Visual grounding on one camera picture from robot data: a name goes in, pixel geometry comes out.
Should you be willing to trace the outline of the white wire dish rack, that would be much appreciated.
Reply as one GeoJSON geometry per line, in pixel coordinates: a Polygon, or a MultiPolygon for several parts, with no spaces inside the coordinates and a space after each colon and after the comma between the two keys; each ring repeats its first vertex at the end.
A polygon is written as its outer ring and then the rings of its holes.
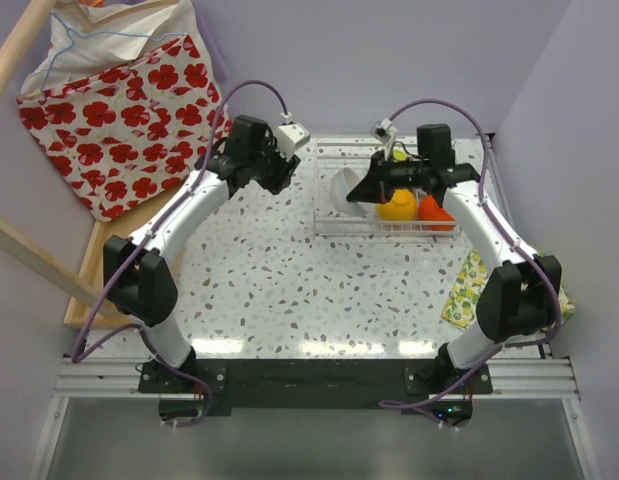
{"type": "Polygon", "coordinates": [[[314,233],[322,237],[355,238],[389,243],[451,244],[462,234],[454,222],[435,224],[414,219],[411,221],[384,221],[374,206],[363,217],[338,212],[330,198],[331,184],[336,174],[351,169],[363,177],[370,157],[380,149],[380,142],[369,135],[326,136],[315,141],[314,174],[314,233]]]}

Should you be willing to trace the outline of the lime green bowl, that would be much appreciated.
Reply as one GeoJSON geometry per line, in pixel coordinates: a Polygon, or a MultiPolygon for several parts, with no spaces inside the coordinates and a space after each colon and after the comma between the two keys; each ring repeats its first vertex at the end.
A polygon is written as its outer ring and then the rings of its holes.
{"type": "Polygon", "coordinates": [[[408,159],[408,155],[400,150],[394,150],[393,151],[393,158],[397,161],[397,162],[403,162],[406,161],[408,159]]]}

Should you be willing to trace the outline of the yellow orange plastic bowl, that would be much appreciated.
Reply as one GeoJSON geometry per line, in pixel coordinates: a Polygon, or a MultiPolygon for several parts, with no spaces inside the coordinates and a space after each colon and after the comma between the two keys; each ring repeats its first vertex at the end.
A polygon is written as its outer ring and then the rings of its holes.
{"type": "Polygon", "coordinates": [[[376,211],[383,221],[413,221],[417,217],[418,202],[408,189],[398,189],[387,203],[378,204],[376,211]]]}

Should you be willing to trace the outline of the white plastic bowl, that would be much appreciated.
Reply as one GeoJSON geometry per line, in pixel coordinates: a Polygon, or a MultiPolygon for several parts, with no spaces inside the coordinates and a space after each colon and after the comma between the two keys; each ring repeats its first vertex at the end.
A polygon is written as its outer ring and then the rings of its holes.
{"type": "Polygon", "coordinates": [[[364,217],[368,214],[359,203],[351,202],[347,196],[359,184],[360,177],[350,168],[339,170],[331,181],[329,198],[334,209],[350,217],[364,217]]]}

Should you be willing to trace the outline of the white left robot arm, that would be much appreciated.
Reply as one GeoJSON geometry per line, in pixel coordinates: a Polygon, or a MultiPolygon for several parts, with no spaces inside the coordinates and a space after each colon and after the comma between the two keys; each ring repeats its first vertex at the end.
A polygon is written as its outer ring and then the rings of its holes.
{"type": "Polygon", "coordinates": [[[255,182],[273,195],[287,188],[300,164],[309,131],[292,122],[271,128],[241,115],[226,137],[201,157],[177,193],[127,237],[112,236],[103,248],[107,298],[139,325],[153,354],[165,363],[162,382],[174,392],[196,380],[192,346],[175,320],[178,288],[171,267],[201,224],[240,189],[255,182]]]}

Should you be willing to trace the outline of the red orange plastic bowl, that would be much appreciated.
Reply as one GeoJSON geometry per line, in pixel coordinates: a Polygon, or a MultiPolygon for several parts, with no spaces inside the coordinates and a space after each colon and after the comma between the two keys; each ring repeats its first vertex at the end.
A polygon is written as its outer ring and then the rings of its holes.
{"type": "Polygon", "coordinates": [[[452,231],[455,227],[454,218],[438,205],[432,195],[426,195],[420,201],[417,211],[418,219],[426,223],[431,231],[452,231]]]}

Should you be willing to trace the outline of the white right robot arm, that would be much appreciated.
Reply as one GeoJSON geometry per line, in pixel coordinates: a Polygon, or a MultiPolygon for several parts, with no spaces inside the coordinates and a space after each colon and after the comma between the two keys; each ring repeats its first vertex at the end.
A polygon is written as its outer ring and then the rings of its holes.
{"type": "Polygon", "coordinates": [[[382,204],[399,189],[420,189],[461,227],[487,270],[474,323],[439,348],[431,374],[441,390],[455,393],[507,340],[558,327],[562,267],[523,241],[488,198],[482,175],[456,161],[447,125],[417,128],[417,153],[403,161],[393,154],[397,131],[390,120],[374,125],[371,134],[382,148],[347,201],[382,204]]]}

